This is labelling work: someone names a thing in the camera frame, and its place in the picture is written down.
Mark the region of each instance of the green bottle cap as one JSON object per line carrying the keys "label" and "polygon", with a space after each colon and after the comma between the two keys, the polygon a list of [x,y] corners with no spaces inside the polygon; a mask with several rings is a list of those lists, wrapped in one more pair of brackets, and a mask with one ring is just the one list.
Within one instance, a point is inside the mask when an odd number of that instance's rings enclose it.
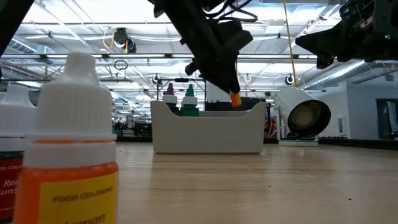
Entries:
{"label": "green bottle cap", "polygon": [[187,89],[187,92],[186,92],[185,96],[195,96],[193,94],[193,85],[192,84],[189,84],[189,87]]}

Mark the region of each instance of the food coloring bottle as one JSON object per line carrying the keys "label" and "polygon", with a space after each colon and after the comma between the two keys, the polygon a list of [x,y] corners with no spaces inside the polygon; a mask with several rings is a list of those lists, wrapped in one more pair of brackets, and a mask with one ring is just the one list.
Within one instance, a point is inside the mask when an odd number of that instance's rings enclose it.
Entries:
{"label": "food coloring bottle", "polygon": [[181,116],[199,117],[199,109],[197,108],[198,98],[193,94],[193,85],[189,84],[185,97],[182,99]]}
{"label": "food coloring bottle", "polygon": [[0,101],[0,223],[12,222],[17,181],[22,156],[27,146],[36,107],[30,102],[28,88],[9,85]]}
{"label": "food coloring bottle", "polygon": [[95,59],[72,52],[40,91],[19,175],[14,224],[117,222],[118,165],[112,97]]}
{"label": "food coloring bottle", "polygon": [[177,96],[174,95],[173,83],[169,83],[167,91],[164,93],[162,101],[170,108],[175,115],[179,115],[179,108],[177,107]]}

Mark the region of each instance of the green bottle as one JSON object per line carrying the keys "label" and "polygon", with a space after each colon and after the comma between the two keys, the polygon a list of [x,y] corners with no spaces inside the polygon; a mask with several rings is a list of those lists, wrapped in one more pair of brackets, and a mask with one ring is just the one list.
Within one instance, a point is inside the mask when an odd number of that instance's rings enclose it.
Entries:
{"label": "green bottle", "polygon": [[182,99],[181,116],[199,117],[198,98],[193,92],[193,85],[189,84],[185,97]]}

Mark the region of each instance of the white wall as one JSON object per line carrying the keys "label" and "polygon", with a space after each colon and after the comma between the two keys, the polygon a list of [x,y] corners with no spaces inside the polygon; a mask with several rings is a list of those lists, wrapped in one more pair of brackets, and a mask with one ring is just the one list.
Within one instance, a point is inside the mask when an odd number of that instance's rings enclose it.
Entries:
{"label": "white wall", "polygon": [[[331,111],[331,118],[328,127],[319,134],[320,137],[351,137],[348,116],[347,85],[343,81],[336,87],[326,88],[326,93],[312,93],[313,97],[326,103]],[[338,132],[338,118],[344,116],[346,134]]]}
{"label": "white wall", "polygon": [[379,139],[376,99],[398,98],[398,84],[352,85],[348,82],[349,126],[352,139]]}

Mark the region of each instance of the orange bottle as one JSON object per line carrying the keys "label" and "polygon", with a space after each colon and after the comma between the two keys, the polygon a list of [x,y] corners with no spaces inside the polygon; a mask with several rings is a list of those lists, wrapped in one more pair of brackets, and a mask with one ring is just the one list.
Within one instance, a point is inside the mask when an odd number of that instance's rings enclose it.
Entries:
{"label": "orange bottle", "polygon": [[14,224],[117,223],[111,104],[94,58],[70,53],[65,73],[40,92],[18,180]]}

